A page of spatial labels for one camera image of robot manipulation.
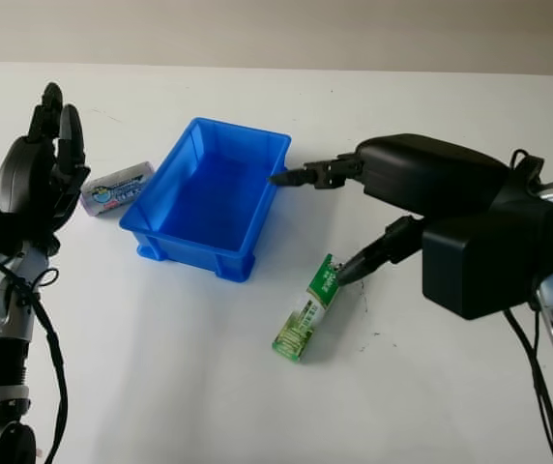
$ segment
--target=wire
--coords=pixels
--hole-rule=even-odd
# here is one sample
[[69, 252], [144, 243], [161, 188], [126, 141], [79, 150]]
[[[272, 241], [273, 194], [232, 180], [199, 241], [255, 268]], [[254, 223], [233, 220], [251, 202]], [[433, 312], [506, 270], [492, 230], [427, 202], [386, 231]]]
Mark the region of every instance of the wire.
[[510, 309], [505, 310], [504, 315], [521, 342], [526, 356], [528, 357], [528, 361], [530, 362], [535, 393], [537, 394], [538, 411], [540, 412], [540, 419], [543, 423], [545, 437], [547, 438], [547, 443], [553, 456], [553, 404], [537, 359], [539, 321], [535, 319], [535, 347], [533, 347]]
[[523, 155], [524, 158], [527, 158], [528, 156], [530, 156], [530, 154], [529, 154], [527, 151], [525, 151], [524, 149], [522, 149], [522, 148], [518, 148], [517, 150], [515, 150], [514, 152], [512, 152], [512, 155], [511, 155], [511, 157], [510, 157], [510, 163], [509, 163], [509, 167], [510, 167], [511, 169], [514, 169], [515, 166], [517, 165], [517, 157], [518, 157], [519, 155]]
[[40, 302], [38, 295], [34, 292], [34, 289], [38, 282], [42, 280], [46, 274], [54, 272], [55, 276], [46, 282], [44, 286], [50, 285], [57, 277], [59, 277], [59, 270], [56, 268], [49, 268], [40, 273], [35, 279], [32, 285], [28, 285], [24, 278], [19, 277], [2, 263], [0, 263], [0, 273], [6, 276], [11, 284], [18, 290], [18, 292], [26, 298], [34, 309], [36, 318], [43, 326], [46, 332], [46, 341], [48, 342], [49, 352], [51, 354], [51, 360], [53, 361], [53, 367], [55, 369], [55, 375], [57, 377], [57, 385], [60, 392], [60, 403], [57, 409], [57, 419], [55, 421], [55, 430], [53, 432], [53, 443], [48, 457], [44, 464], [52, 464], [55, 454], [62, 443], [62, 437], [66, 430], [66, 422], [68, 420], [68, 387], [66, 385], [66, 376], [64, 373], [64, 359], [62, 357], [62, 350], [60, 349], [59, 338], [57, 333], [53, 329], [53, 324], [46, 314], [43, 305]]
[[[53, 273], [53, 277], [47, 280], [45, 283], [42, 283], [42, 280], [44, 276], [47, 274]], [[32, 282], [31, 290], [34, 292], [36, 290], [36, 287], [48, 287], [49, 285], [53, 285], [57, 279], [60, 278], [60, 270], [57, 268], [48, 268], [42, 271], [40, 274], [36, 276], [34, 281]]]

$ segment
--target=green package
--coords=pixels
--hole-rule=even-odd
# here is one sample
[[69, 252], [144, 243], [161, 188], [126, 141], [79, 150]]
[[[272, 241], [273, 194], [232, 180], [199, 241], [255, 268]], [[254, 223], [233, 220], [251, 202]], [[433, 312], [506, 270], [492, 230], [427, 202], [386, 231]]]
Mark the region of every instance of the green package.
[[309, 284], [299, 304], [273, 342], [273, 349], [285, 358], [298, 362], [310, 341], [315, 328], [335, 299], [337, 265], [327, 255]]

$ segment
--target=white tabletop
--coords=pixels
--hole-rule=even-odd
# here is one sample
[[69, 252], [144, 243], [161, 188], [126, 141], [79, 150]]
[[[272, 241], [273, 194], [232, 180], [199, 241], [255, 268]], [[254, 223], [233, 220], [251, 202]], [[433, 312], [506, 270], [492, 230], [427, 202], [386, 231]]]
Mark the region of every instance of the white tabletop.
[[[553, 76], [0, 64], [0, 162], [49, 80], [79, 109], [94, 177], [158, 165], [205, 116], [291, 134], [289, 166], [408, 131], [504, 161], [528, 149], [553, 180]], [[271, 350], [324, 255], [352, 255], [400, 214], [356, 183], [282, 189], [240, 284], [140, 258], [119, 214], [77, 209], [44, 289], [71, 402], [56, 462], [550, 462], [509, 326], [426, 301], [420, 254], [343, 291], [305, 363]], [[58, 395], [39, 329], [28, 369], [25, 421], [47, 451]]]

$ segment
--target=blue plastic bin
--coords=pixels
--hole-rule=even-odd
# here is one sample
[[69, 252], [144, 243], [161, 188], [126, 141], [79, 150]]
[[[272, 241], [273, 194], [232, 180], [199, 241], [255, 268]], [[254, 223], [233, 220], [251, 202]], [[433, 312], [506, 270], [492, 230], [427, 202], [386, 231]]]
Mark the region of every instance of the blue plastic bin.
[[193, 119], [120, 220], [146, 258], [170, 259], [242, 282], [285, 169], [282, 133]]

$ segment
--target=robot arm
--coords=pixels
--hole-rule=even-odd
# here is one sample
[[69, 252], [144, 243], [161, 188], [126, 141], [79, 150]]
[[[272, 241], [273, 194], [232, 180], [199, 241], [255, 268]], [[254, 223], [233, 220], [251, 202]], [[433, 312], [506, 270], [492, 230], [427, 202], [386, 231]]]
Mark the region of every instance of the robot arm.
[[[553, 340], [553, 184], [540, 182], [542, 165], [521, 150], [506, 166], [467, 148], [401, 134], [372, 138], [352, 154], [306, 163], [271, 182], [335, 189], [352, 179], [364, 193], [421, 216], [389, 225], [341, 268], [340, 283], [421, 249], [428, 299], [466, 319], [498, 311], [510, 319], [511, 307], [527, 303], [540, 309]], [[544, 388], [536, 351], [532, 356], [535, 386]]]
[[[57, 139], [57, 155], [54, 142]], [[0, 464], [34, 463], [36, 445], [27, 412], [25, 362], [34, 317], [43, 324], [60, 383], [60, 410], [52, 461], [66, 423], [66, 385], [57, 335], [37, 296], [59, 249], [54, 232], [73, 213], [89, 174], [78, 113], [62, 104], [56, 84], [44, 90], [28, 134], [11, 147], [0, 167]]]

